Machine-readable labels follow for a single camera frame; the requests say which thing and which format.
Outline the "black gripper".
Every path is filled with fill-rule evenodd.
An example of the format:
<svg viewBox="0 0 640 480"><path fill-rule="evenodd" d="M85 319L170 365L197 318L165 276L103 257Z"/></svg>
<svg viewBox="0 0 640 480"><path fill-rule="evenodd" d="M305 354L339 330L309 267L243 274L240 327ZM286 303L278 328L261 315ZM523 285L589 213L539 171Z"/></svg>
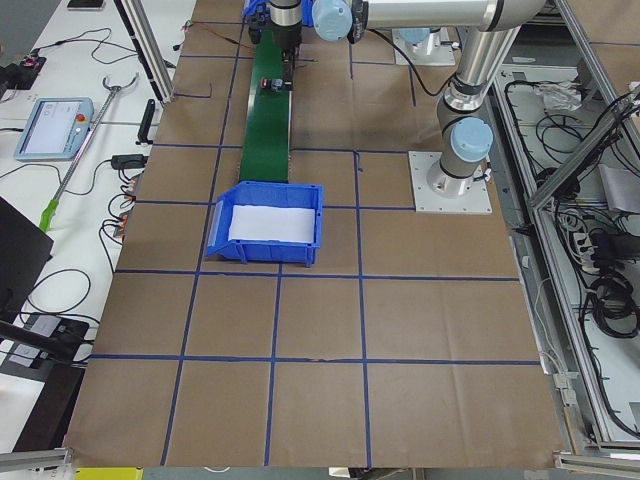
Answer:
<svg viewBox="0 0 640 480"><path fill-rule="evenodd" d="M295 49L298 49L302 41L302 22L294 25L282 26L271 21L274 41L282 51L282 80L283 88L287 91L293 89L295 70Z"/></svg>

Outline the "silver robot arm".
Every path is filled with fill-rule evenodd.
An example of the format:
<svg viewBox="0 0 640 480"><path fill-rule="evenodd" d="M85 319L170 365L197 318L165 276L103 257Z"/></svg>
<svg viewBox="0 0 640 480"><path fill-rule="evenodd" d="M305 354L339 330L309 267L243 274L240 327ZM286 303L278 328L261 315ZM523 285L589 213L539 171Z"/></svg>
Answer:
<svg viewBox="0 0 640 480"><path fill-rule="evenodd" d="M470 114L484 101L485 87L500 66L519 29L544 6L542 1L268 1L262 8L276 44L292 60L301 42L304 25L328 42L346 39L351 44L369 31L390 29L402 37L399 47L387 42L411 66L414 60L431 58L442 49L440 33L448 28L467 27L457 70L438 91L445 105L460 114Z"/></svg>
<svg viewBox="0 0 640 480"><path fill-rule="evenodd" d="M402 28L398 32L407 47L416 55L430 55L441 44L440 29Z"/></svg>

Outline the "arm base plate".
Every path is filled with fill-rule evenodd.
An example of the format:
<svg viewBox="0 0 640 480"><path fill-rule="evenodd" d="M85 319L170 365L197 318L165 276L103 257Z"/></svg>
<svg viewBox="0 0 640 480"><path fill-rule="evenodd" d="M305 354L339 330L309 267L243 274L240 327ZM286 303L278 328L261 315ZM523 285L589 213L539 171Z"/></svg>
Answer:
<svg viewBox="0 0 640 480"><path fill-rule="evenodd" d="M457 41L452 41L446 28L404 28L393 29L394 45L415 65L454 66L454 48Z"/></svg>
<svg viewBox="0 0 640 480"><path fill-rule="evenodd" d="M432 214L491 214L481 166L476 167L469 179L450 179L440 170L440 157L440 152L408 152L415 210Z"/></svg>

